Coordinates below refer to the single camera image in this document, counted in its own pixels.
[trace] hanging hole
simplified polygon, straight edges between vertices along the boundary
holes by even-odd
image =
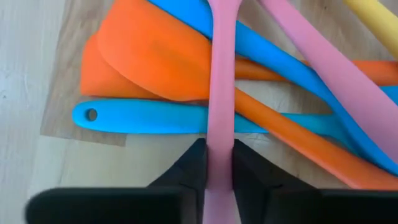
[[[97,119],[97,111],[94,109],[88,109],[86,111],[86,119],[88,121],[95,121],[95,119]]]

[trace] wooden floor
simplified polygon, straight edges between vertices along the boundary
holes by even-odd
[[[340,0],[291,0],[349,58],[392,59]],[[74,126],[81,50],[111,0],[0,0],[0,223],[23,223],[26,201],[57,186],[145,186],[197,135],[94,133]],[[398,14],[398,1],[383,3]],[[240,20],[301,58],[283,32],[247,0]],[[327,113],[317,97],[286,83],[237,86],[281,112]],[[262,134],[237,138],[317,187],[346,187],[311,161]]]

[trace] spatula head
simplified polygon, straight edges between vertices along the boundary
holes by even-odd
[[[114,3],[99,29],[98,48],[119,73],[156,95],[208,98],[209,40],[145,0]]]
[[[161,99],[112,68],[98,50],[96,34],[87,41],[83,51],[80,92],[90,96]]]

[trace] blue spatula handle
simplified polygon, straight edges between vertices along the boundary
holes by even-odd
[[[94,110],[96,118],[90,119]],[[109,99],[76,105],[73,121],[82,128],[124,134],[197,134],[207,131],[208,109],[151,100]],[[350,151],[353,146],[333,115],[284,114],[314,133],[335,138]],[[253,122],[235,115],[236,133],[268,133]]]

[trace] spatula handle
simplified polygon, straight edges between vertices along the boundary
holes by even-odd
[[[210,0],[213,46],[208,115],[208,176],[203,223],[234,223],[232,148],[236,17],[241,0]]]
[[[343,0],[398,60],[398,17],[377,0]]]
[[[235,108],[354,189],[397,190],[398,178],[285,118],[241,90]]]
[[[286,0],[261,0],[359,127],[398,163],[398,106]]]

